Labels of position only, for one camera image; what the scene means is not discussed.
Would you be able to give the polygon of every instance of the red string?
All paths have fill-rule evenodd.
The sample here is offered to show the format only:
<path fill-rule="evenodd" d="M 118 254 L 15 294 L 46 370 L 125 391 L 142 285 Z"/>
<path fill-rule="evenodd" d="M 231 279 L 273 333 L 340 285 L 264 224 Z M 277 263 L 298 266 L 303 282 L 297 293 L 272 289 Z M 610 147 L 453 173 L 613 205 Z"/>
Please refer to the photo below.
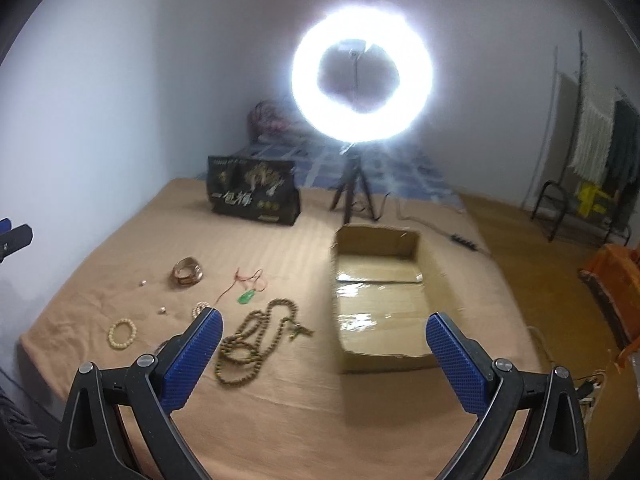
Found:
<path fill-rule="evenodd" d="M 260 280 L 264 284 L 262 288 L 257 288 L 258 280 Z M 256 270 L 251 276 L 240 276 L 240 267 L 238 267 L 234 275 L 234 282 L 229 286 L 227 290 L 225 290 L 222 294 L 218 296 L 218 299 L 216 300 L 216 303 L 214 303 L 214 305 L 217 305 L 220 299 L 222 298 L 222 296 L 224 296 L 232 288 L 234 288 L 234 285 L 236 283 L 240 283 L 242 286 L 244 286 L 245 291 L 255 290 L 256 292 L 262 292 L 265 288 L 267 288 L 267 285 L 268 285 L 267 280 L 265 280 L 262 277 L 262 269 Z"/>

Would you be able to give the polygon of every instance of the green jade pendant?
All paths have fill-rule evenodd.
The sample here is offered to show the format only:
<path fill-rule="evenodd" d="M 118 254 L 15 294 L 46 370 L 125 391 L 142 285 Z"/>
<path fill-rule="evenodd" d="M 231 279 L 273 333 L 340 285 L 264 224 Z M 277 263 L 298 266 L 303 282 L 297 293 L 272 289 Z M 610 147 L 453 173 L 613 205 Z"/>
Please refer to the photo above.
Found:
<path fill-rule="evenodd" d="M 251 289 L 246 291 L 242 296 L 238 298 L 238 303 L 246 305 L 251 301 L 251 298 L 255 296 L 255 290 Z"/>

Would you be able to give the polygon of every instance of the black bag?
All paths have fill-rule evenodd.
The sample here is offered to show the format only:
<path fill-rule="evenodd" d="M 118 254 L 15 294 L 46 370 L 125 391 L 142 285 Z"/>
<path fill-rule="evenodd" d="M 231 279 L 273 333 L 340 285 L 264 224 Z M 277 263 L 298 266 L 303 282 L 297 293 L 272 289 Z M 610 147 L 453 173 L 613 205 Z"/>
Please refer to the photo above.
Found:
<path fill-rule="evenodd" d="M 210 156 L 207 194 L 215 213 L 293 225 L 300 193 L 290 160 Z"/>

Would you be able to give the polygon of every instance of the open cardboard box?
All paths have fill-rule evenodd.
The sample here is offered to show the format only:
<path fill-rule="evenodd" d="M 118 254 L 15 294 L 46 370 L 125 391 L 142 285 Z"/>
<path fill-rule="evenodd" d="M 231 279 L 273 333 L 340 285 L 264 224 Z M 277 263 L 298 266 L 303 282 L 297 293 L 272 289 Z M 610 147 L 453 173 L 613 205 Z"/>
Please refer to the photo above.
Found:
<path fill-rule="evenodd" d="M 419 233 L 346 225 L 335 235 L 333 261 L 343 372 L 436 367 L 424 336 L 433 312 L 465 331 L 456 295 Z"/>

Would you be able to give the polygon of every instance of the hanging towel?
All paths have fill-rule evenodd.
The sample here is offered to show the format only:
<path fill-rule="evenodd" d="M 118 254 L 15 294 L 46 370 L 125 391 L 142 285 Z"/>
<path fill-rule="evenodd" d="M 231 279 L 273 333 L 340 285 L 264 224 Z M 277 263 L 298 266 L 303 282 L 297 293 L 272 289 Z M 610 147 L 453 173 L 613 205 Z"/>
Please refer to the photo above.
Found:
<path fill-rule="evenodd" d="M 592 60 L 586 59 L 582 74 L 580 121 L 569 167 L 583 180 L 602 184 L 613 132 L 616 88 Z"/>
<path fill-rule="evenodd" d="M 617 101 L 606 179 L 617 181 L 617 191 L 638 178 L 639 155 L 638 114 L 627 102 Z"/>

